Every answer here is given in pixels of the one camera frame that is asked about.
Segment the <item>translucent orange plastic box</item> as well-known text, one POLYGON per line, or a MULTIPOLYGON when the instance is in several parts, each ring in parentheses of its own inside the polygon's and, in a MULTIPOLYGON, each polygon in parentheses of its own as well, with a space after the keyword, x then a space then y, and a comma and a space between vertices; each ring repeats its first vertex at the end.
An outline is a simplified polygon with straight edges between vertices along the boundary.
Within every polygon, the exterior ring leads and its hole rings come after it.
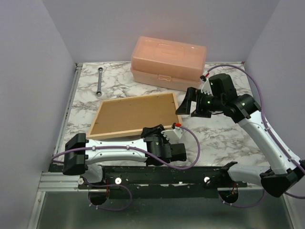
POLYGON ((199 88, 207 49, 204 46, 141 36, 131 57, 138 83, 186 91, 199 88))

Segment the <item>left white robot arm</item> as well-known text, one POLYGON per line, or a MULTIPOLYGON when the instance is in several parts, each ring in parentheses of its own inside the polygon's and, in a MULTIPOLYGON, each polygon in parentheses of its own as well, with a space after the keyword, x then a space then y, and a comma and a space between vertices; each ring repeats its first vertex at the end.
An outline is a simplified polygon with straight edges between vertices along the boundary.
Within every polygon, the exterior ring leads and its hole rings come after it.
POLYGON ((182 129, 165 130, 162 125, 145 127, 139 139, 131 141, 98 141, 87 139, 85 133, 78 133, 65 145, 63 174, 83 175, 94 187, 102 188, 106 177, 102 174, 100 162, 135 161, 147 166, 161 166, 164 163, 185 161, 186 150, 177 141, 182 129))

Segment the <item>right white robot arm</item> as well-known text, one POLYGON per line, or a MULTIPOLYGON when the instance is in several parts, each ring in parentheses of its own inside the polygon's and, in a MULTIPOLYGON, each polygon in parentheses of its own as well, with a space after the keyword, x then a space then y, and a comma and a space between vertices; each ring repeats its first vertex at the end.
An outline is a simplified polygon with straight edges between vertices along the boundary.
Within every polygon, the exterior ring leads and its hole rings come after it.
POLYGON ((178 115, 210 118, 213 112, 230 117, 253 139, 270 166, 245 166, 232 162, 223 167, 220 183, 230 187, 235 182, 260 185, 273 197, 282 196, 304 176, 305 162, 288 149, 281 139, 274 140, 264 126, 262 109, 249 94, 238 95, 230 75, 221 73, 209 78, 211 94, 189 87, 178 115))

